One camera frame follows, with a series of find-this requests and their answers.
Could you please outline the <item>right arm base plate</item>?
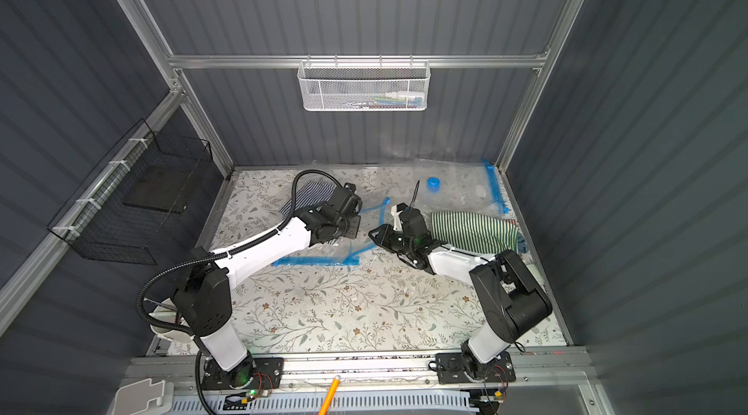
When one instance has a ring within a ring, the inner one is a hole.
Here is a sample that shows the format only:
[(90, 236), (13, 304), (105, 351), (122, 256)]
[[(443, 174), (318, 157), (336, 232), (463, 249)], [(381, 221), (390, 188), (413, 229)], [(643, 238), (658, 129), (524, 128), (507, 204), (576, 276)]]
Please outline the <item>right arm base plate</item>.
[(442, 385), (491, 383), (506, 385), (516, 381), (514, 365), (508, 352), (498, 354), (482, 364), (464, 353), (440, 353), (428, 363)]

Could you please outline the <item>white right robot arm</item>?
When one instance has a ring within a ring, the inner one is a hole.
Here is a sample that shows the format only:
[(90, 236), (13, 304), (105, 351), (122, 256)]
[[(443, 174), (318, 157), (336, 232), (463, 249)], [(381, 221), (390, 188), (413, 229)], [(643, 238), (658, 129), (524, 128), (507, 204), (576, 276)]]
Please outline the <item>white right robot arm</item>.
[(436, 239), (420, 210), (399, 204), (397, 225), (382, 224), (370, 240), (407, 266), (468, 284), (485, 324), (462, 344), (463, 367), (492, 364), (520, 337), (552, 314), (552, 304), (522, 258), (511, 249), (493, 256), (472, 253)]

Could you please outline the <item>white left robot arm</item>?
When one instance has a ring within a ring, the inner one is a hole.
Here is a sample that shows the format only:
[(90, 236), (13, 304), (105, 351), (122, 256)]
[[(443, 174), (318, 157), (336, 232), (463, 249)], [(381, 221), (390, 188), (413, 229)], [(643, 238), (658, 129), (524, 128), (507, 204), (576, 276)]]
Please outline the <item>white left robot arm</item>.
[(233, 324), (234, 290), (292, 253), (358, 234), (362, 199), (354, 184), (334, 183), (329, 198), (313, 205), (298, 201), (298, 191), (293, 190), (289, 212), (279, 225), (218, 249), (206, 264), (192, 266), (173, 296), (193, 340), (226, 373), (252, 366), (251, 354)]

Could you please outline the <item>green white striped garment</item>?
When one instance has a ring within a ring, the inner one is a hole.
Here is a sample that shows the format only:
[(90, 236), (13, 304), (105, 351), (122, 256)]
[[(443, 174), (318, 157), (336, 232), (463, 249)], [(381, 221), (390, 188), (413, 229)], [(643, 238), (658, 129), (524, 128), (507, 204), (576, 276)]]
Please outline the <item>green white striped garment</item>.
[(434, 212), (430, 231), (438, 241), (480, 254), (519, 253), (522, 240), (515, 223), (474, 212)]

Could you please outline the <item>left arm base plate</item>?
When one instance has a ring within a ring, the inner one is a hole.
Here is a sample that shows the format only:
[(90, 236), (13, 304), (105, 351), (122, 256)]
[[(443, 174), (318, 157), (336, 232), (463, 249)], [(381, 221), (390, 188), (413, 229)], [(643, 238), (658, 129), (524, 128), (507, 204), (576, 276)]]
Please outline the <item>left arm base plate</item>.
[(200, 387), (208, 391), (271, 391), (280, 387), (283, 358), (247, 358), (230, 371), (213, 359), (202, 363)]

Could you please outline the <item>clear vacuum bag blue zipper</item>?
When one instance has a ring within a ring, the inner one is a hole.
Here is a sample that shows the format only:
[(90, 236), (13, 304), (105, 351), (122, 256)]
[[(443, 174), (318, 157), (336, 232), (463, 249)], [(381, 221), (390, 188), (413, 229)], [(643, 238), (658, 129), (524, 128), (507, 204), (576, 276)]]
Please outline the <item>clear vacuum bag blue zipper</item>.
[(382, 190), (352, 194), (329, 179), (316, 178), (297, 188), (296, 203), (287, 201), (280, 215), (290, 214), (312, 225), (311, 247), (294, 251), (275, 266), (357, 265), (360, 256), (374, 248), (367, 232), (385, 220), (391, 198)]

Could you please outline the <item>blue white striped garment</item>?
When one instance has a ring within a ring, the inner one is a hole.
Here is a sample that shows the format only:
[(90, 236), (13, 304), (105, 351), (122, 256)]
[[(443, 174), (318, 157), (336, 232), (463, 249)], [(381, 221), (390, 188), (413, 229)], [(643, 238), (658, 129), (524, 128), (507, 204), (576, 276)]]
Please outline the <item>blue white striped garment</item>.
[(291, 208), (291, 201), (288, 200), (280, 209), (280, 214), (286, 216), (290, 212), (296, 212), (298, 208), (325, 203), (331, 198), (335, 188), (336, 185), (329, 181), (310, 181), (297, 189), (294, 208)]

